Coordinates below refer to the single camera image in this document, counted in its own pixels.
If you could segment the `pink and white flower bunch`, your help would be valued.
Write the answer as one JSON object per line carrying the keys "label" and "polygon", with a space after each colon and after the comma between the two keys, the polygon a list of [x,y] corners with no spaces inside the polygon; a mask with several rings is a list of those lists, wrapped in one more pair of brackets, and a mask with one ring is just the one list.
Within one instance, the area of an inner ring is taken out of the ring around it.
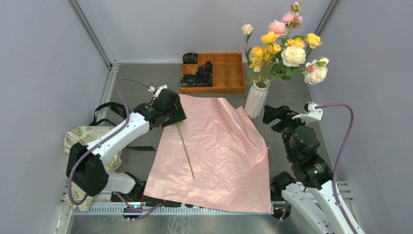
{"label": "pink and white flower bunch", "polygon": [[306,61],[306,52],[303,48],[289,46],[275,55],[277,62],[268,74],[269,83],[278,79],[290,80],[293,76],[302,75],[304,82],[315,85],[323,82],[328,73],[329,59],[320,57],[310,62]]}

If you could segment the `yellow flower stem bunch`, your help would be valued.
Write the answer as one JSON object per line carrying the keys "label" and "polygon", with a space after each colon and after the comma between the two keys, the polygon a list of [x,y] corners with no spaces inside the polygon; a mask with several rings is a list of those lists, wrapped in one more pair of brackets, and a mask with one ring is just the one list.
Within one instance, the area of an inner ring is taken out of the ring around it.
{"label": "yellow flower stem bunch", "polygon": [[306,36],[294,36],[291,39],[284,37],[280,44],[276,42],[278,38],[273,32],[268,32],[261,37],[263,45],[252,48],[251,60],[253,64],[249,66],[252,72],[247,73],[246,84],[252,84],[256,81],[258,87],[264,88],[264,81],[269,80],[268,74],[274,63],[277,62],[275,55],[287,47],[297,46],[306,51],[306,48],[316,49],[322,45],[321,37],[314,33],[309,33]]}

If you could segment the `pink wrapping paper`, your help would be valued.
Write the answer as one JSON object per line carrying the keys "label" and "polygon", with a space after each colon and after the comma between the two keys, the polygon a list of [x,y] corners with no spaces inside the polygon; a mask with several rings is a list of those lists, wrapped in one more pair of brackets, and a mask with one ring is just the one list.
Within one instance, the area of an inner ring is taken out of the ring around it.
{"label": "pink wrapping paper", "polygon": [[243,107],[223,97],[181,95],[181,124],[163,129],[145,196],[228,212],[271,212],[268,148]]}

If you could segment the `white ribbed ceramic vase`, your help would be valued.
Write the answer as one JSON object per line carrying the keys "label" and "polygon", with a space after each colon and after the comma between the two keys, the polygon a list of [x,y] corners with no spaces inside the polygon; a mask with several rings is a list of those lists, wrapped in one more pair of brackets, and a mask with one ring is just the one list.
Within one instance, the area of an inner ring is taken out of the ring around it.
{"label": "white ribbed ceramic vase", "polygon": [[266,79],[264,81],[264,88],[260,88],[257,86],[257,82],[255,81],[250,87],[244,107],[245,113],[248,117],[256,118],[260,115],[268,95],[269,83],[270,81]]}

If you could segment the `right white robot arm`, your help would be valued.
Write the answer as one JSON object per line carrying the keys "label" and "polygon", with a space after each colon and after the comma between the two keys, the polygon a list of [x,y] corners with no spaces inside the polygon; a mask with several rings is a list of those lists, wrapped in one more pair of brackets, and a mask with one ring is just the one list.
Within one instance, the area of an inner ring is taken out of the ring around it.
{"label": "right white robot arm", "polygon": [[362,234],[351,210],[338,190],[336,174],[318,154],[320,142],[307,123],[319,121],[323,106],[308,102],[305,113],[288,106],[264,106],[263,123],[278,123],[271,129],[281,134],[287,160],[293,174],[282,172],[270,183],[271,197],[286,201],[286,209],[294,207],[321,234]]}

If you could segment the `black ribbon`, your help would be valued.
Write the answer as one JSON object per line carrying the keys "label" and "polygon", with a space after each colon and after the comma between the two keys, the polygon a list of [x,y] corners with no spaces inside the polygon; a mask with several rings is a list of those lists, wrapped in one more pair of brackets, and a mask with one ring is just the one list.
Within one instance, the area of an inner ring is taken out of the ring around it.
{"label": "black ribbon", "polygon": [[[97,119],[96,113],[105,108],[109,108],[112,112],[114,112],[118,116],[122,117],[123,119],[126,119],[126,109],[123,104],[119,104],[116,102],[106,102],[106,103],[99,105],[94,110],[94,116],[93,116],[92,122],[89,124],[90,126],[97,126],[103,122],[108,122],[112,126],[115,126],[115,124],[109,119],[106,119],[106,118],[101,118],[100,120]],[[135,150],[135,151],[155,152],[155,148],[152,146],[126,146],[126,147],[128,149]]]}

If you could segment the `pink rose stem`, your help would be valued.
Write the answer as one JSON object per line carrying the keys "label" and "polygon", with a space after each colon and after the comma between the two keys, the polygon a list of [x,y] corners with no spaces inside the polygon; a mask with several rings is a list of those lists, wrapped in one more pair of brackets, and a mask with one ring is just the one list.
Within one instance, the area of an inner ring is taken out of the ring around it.
{"label": "pink rose stem", "polygon": [[286,36],[290,27],[296,28],[302,24],[303,17],[298,13],[300,3],[290,5],[291,11],[287,12],[281,20],[274,20],[268,25],[268,32],[273,32],[277,37]]}

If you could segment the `peach rose stem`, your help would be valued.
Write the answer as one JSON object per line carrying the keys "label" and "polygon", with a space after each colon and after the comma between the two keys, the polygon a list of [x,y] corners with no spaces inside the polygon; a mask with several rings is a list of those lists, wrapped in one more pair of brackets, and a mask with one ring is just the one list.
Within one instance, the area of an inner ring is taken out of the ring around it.
{"label": "peach rose stem", "polygon": [[180,121],[178,123],[175,123],[175,126],[177,127],[177,131],[178,131],[180,140],[181,140],[182,145],[184,147],[184,152],[185,152],[185,155],[186,155],[186,158],[187,158],[187,161],[188,161],[188,166],[189,166],[189,169],[190,169],[190,172],[191,172],[192,179],[195,179],[194,171],[193,171],[191,161],[190,161],[190,158],[189,158],[189,154],[188,154],[188,151],[187,151],[187,148],[186,148],[185,140],[184,140],[184,137],[183,137],[182,131],[181,131],[181,124],[182,123],[183,123],[182,121]]}

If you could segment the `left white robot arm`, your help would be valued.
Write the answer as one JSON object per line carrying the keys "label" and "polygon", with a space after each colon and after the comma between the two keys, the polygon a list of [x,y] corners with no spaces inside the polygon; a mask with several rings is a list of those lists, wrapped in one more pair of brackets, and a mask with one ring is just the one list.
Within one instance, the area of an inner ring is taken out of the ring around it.
{"label": "left white robot arm", "polygon": [[137,201],[142,195],[142,182],[131,173],[108,171],[105,166],[139,136],[186,118],[179,95],[163,86],[155,92],[151,103],[138,105],[104,136],[86,145],[74,144],[69,151],[66,175],[87,196],[113,192]]}

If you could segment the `cream rosebud stem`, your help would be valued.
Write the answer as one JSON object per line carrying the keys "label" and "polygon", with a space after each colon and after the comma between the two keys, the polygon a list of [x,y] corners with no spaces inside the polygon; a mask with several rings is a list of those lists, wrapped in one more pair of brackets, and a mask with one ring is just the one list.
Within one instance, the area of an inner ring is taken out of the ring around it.
{"label": "cream rosebud stem", "polygon": [[249,39],[251,37],[253,30],[254,30],[254,27],[251,24],[245,24],[241,27],[241,32],[244,35],[244,42],[245,42],[244,55],[245,55],[245,58],[249,66],[253,64],[251,60],[252,47],[249,45]]}

